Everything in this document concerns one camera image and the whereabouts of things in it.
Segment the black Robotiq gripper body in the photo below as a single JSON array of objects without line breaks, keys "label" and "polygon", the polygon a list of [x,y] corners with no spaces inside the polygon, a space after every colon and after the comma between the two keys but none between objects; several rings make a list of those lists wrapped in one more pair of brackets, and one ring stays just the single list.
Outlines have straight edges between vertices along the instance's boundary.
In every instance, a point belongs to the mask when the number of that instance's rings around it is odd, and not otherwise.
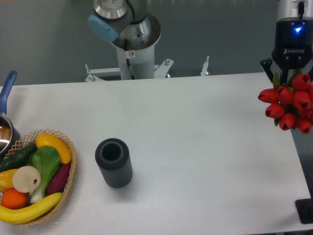
[{"label": "black Robotiq gripper body", "polygon": [[313,58],[313,21],[277,22],[271,56],[283,71],[304,68]]}]

